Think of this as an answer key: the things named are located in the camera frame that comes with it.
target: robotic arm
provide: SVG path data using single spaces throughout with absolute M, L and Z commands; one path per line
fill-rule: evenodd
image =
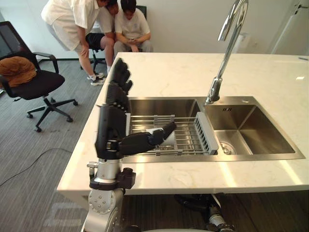
M 126 136 L 127 95 L 133 85 L 128 81 L 129 77 L 127 65 L 118 59 L 108 86 L 106 104 L 100 107 L 95 142 L 98 162 L 87 165 L 91 190 L 85 232 L 119 231 L 123 195 L 125 189 L 133 187 L 136 177 L 130 168 L 121 171 L 122 158 L 154 149 L 176 129 L 176 124 L 170 122 L 153 134 L 141 132 Z

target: black shorts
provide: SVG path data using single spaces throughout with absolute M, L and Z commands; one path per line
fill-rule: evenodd
M 86 41 L 89 44 L 89 48 L 100 50 L 101 49 L 101 39 L 103 38 L 103 33 L 89 33 L 86 35 Z

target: dish drying rack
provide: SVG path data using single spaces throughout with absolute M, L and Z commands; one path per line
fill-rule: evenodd
M 161 128 L 175 122 L 174 145 L 158 145 L 155 149 L 138 155 L 180 156 L 180 155 L 214 155 L 217 151 L 212 126 L 204 113 L 195 117 L 176 117 L 175 115 L 131 116 L 126 114 L 126 135 L 146 132 L 147 129 Z

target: chair armrest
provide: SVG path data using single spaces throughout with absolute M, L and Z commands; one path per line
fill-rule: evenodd
M 33 54 L 41 56 L 41 57 L 48 57 L 48 58 L 50 58 L 50 60 L 54 64 L 55 72 L 59 74 L 59 68 L 58 68 L 57 60 L 56 60 L 56 57 L 54 55 L 43 53 L 43 52 L 34 52 Z
M 16 98 L 17 95 L 12 93 L 12 89 L 9 86 L 9 82 L 4 78 L 4 76 L 0 75 L 0 82 L 5 90 L 5 92 L 11 97 L 11 98 Z

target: white cup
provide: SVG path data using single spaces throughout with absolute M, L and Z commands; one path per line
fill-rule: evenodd
M 153 134 L 155 130 L 163 130 L 163 128 L 151 128 L 151 129 L 146 129 L 147 132 L 150 134 Z M 164 140 L 163 143 L 160 144 L 161 146 L 174 146 L 175 145 L 175 132 L 172 132 L 169 137 Z

